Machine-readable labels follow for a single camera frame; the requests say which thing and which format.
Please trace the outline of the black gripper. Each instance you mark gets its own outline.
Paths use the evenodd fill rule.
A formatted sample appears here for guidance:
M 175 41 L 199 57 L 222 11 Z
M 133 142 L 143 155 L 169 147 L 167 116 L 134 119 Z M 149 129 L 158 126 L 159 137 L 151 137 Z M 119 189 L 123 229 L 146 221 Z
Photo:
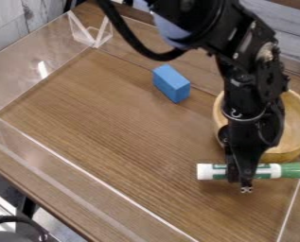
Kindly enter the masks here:
M 276 147 L 284 133 L 282 90 L 261 90 L 249 78 L 224 79 L 217 111 L 225 119 L 218 140 L 225 149 L 226 180 L 237 182 L 241 193 L 253 191 L 253 179 L 265 152 Z

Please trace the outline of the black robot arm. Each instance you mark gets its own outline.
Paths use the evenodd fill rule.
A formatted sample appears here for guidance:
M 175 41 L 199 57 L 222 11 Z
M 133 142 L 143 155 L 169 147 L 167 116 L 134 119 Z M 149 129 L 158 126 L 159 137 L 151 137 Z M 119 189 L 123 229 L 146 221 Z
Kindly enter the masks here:
M 224 81 L 218 130 L 225 150 L 225 176 L 253 190 L 260 160 L 284 133 L 288 91 L 276 34 L 240 0 L 146 0 L 166 41 L 201 48 L 216 57 Z

